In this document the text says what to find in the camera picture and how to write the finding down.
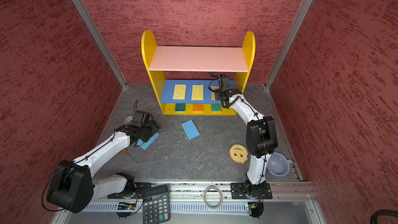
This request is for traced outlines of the yellow smiley face sponge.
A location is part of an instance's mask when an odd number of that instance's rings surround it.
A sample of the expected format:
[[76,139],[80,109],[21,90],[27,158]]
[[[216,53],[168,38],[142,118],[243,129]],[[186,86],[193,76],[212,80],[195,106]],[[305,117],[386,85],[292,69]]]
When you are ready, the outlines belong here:
[[248,151],[247,149],[240,144],[235,144],[230,148],[230,158],[239,164],[244,164],[248,160]]

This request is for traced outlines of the orange sponge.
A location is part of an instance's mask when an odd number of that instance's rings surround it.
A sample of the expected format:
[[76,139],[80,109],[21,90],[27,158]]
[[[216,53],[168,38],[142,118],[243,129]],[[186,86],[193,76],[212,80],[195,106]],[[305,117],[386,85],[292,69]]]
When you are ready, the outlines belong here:
[[204,105],[203,104],[193,104],[193,112],[194,113],[201,113],[204,111]]

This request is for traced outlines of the bright green sponge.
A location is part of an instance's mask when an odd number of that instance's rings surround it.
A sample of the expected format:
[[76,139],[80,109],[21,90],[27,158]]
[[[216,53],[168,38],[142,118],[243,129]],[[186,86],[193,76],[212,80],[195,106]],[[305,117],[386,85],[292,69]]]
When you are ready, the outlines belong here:
[[220,104],[212,104],[212,105],[211,105],[211,111],[212,111],[213,113],[221,112],[221,111],[222,111],[221,109],[222,109],[222,107],[221,107]]

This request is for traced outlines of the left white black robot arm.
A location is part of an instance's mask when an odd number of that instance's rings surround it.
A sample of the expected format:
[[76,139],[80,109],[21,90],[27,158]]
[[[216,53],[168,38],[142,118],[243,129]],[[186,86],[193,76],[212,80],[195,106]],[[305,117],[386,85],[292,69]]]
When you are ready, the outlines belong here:
[[148,142],[159,129],[154,120],[147,124],[122,125],[114,129],[113,134],[99,147],[72,161],[58,163],[41,200],[78,213],[92,200],[102,197],[137,197],[138,189],[133,176],[117,173],[110,177],[94,178],[94,175],[119,152],[136,145],[138,141]]

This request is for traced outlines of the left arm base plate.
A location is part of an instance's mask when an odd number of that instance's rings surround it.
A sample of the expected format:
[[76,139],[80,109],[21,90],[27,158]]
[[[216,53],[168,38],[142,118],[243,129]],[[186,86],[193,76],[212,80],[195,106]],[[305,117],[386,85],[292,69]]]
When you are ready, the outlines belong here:
[[141,195],[144,190],[150,188],[152,183],[141,182],[134,183],[134,191],[132,193],[120,192],[114,193],[107,196],[108,199],[136,199],[137,195]]

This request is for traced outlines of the tan yellow sponge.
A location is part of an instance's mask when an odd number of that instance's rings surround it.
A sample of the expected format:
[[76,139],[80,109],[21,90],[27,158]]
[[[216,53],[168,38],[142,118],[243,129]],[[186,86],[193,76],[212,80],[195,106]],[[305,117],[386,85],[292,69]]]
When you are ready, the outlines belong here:
[[212,101],[219,101],[219,86],[211,86],[211,100]]

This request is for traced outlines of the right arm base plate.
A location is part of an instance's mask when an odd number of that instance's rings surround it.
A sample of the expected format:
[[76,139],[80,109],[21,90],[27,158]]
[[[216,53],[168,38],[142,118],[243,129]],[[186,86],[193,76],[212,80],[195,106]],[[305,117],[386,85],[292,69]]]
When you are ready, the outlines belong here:
[[250,181],[244,183],[231,183],[232,199],[270,200],[273,198],[270,184],[263,182],[252,185]]

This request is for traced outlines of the blue sponge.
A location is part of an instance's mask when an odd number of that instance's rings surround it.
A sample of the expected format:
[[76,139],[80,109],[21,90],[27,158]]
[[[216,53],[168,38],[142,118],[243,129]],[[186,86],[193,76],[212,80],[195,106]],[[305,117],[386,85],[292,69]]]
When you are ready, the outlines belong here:
[[137,146],[143,150],[146,150],[157,138],[159,137],[158,133],[155,133],[147,142],[143,142],[142,140],[138,140]]
[[192,140],[200,135],[197,127],[195,126],[193,120],[189,120],[181,124],[188,140]]

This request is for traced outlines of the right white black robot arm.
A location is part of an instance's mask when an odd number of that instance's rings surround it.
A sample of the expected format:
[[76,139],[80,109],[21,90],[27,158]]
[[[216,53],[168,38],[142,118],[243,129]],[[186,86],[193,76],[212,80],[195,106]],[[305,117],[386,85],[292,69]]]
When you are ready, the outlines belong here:
[[275,120],[258,112],[242,92],[233,87],[229,76],[216,72],[208,74],[218,82],[218,89],[208,89],[215,94],[215,99],[220,101],[221,107],[235,110],[247,125],[246,147],[251,157],[244,192],[251,198],[261,196],[268,191],[266,168],[271,155],[278,147]]

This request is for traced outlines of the dark green scouring sponge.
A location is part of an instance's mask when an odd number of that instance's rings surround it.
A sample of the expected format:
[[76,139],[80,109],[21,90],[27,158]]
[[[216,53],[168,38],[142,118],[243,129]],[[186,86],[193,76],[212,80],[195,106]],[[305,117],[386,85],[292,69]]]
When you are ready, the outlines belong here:
[[185,104],[175,104],[175,112],[176,113],[181,113],[186,111],[186,105]]

